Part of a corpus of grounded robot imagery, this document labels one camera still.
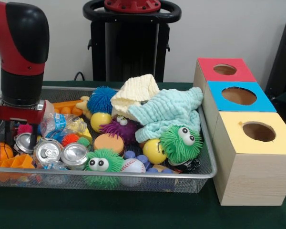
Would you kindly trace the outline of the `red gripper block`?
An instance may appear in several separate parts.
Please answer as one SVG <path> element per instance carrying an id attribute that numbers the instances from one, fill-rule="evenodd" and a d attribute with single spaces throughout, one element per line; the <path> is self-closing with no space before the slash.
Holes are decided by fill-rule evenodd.
<path id="1" fill-rule="evenodd" d="M 37 143 L 38 125 L 42 122 L 46 109 L 46 102 L 39 100 L 33 106 L 13 106 L 4 102 L 0 95 L 0 120 L 4 122 L 4 143 L 14 145 L 14 127 L 12 121 L 27 122 L 32 125 L 29 148 Z"/>

